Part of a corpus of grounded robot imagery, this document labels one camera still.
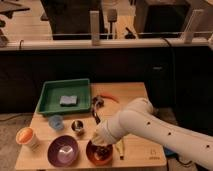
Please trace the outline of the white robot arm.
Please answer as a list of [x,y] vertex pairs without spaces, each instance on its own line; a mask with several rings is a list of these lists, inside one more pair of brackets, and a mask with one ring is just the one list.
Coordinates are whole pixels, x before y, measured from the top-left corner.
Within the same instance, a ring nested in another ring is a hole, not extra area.
[[117,143],[128,134],[163,145],[213,171],[213,137],[162,121],[153,115],[146,98],[136,98],[116,114],[100,122],[91,141],[95,145]]

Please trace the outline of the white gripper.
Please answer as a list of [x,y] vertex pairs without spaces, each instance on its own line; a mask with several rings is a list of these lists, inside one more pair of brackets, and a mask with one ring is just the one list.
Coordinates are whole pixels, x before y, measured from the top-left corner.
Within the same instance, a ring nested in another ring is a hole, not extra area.
[[96,146],[106,146],[113,143],[113,137],[105,125],[98,125],[92,135],[91,142]]

